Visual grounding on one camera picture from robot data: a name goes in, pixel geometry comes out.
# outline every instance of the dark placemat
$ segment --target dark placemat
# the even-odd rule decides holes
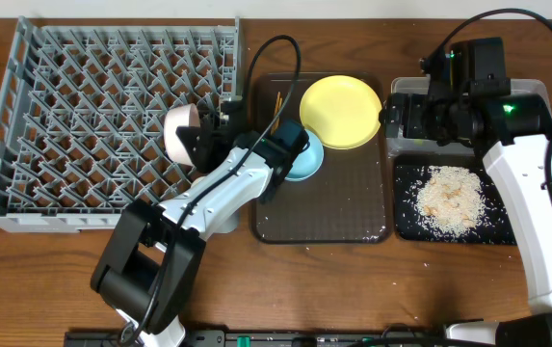
[[[423,216],[415,208],[417,193],[432,178],[430,166],[456,166],[468,169],[481,180],[486,198],[485,216],[479,226],[472,227],[459,237],[444,234],[437,228],[423,227]],[[498,190],[483,167],[474,158],[432,155],[401,155],[394,163],[395,223],[400,236],[412,241],[514,245],[515,237],[507,210]]]
[[[300,121],[305,91],[317,80],[335,74],[358,78],[381,96],[379,83],[364,73],[302,73],[283,119]],[[252,118],[262,130],[271,121],[277,93],[284,97],[290,73],[262,76],[253,89]],[[267,243],[378,243],[388,232],[382,182],[381,147],[377,134],[365,145],[337,150],[325,147],[317,173],[301,182],[284,182],[273,200],[252,205],[252,231]]]

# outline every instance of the wooden table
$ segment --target wooden table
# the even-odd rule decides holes
[[[37,25],[230,24],[214,20],[36,20]],[[244,20],[247,53],[275,34],[302,48],[305,71],[368,71],[385,90],[418,76],[418,59],[458,24],[453,20]],[[0,83],[15,20],[0,19]],[[535,21],[483,21],[458,39],[502,36],[513,78],[537,78],[552,103],[552,36]],[[292,68],[282,44],[256,76]],[[408,242],[376,246],[267,246],[243,223],[208,243],[190,327],[231,330],[376,332],[389,323],[436,326],[455,319],[507,320],[529,314],[517,248]],[[110,231],[9,234],[0,230],[0,345],[60,346],[71,329],[113,329],[121,319],[89,279]]]

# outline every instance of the gray dish rack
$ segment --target gray dish rack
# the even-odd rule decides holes
[[[171,199],[192,168],[164,150],[163,116],[202,115],[243,89],[235,26],[35,27],[20,17],[0,92],[0,227],[113,228],[135,199]]]

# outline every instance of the light blue plate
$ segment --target light blue plate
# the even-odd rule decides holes
[[[325,157],[325,151],[323,150],[323,144],[318,136],[313,132],[305,129],[307,136],[309,137],[309,147],[306,147],[295,159],[293,168],[286,175],[285,179],[291,182],[299,182],[307,179],[315,174],[323,164],[323,158]]]

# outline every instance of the green indicator light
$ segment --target green indicator light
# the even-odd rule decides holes
[[[505,110],[506,113],[510,114],[511,111],[515,109],[515,106],[512,105],[503,105],[503,110]]]

